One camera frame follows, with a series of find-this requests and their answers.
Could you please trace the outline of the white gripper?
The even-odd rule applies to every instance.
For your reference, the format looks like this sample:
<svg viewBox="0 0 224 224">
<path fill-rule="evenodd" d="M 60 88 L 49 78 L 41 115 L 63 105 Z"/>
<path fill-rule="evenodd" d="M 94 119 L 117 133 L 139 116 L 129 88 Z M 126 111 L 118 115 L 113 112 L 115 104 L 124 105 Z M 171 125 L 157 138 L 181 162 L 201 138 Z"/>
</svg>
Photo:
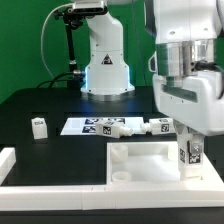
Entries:
<svg viewBox="0 0 224 224">
<path fill-rule="evenodd" d="M 170 87 L 166 78 L 157 73 L 156 54 L 149 62 L 154 62 L 149 69 L 154 72 L 158 111 L 175 120 L 178 139 L 183 137 L 184 125 L 199 132 L 191 135 L 188 152 L 203 153 L 205 136 L 224 134 L 224 70 L 216 63 L 199 61 L 193 65 L 194 76 L 183 77 L 180 87 Z"/>
</svg>

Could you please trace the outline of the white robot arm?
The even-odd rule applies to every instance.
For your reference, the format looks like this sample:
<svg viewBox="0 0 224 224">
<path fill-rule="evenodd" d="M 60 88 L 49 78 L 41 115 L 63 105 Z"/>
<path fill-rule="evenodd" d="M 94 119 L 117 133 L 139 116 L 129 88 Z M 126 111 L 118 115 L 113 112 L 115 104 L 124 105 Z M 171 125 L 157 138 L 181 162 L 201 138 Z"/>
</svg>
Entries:
<svg viewBox="0 0 224 224">
<path fill-rule="evenodd" d="M 90 28 L 87 97 L 118 96 L 134 87 L 122 56 L 123 28 L 108 12 L 122 0 L 73 0 Z M 224 0 L 144 0 L 144 26 L 154 38 L 153 91 L 158 110 L 174 119 L 179 148 L 204 151 L 206 136 L 224 134 L 224 71 L 215 40 L 224 29 Z"/>
</svg>

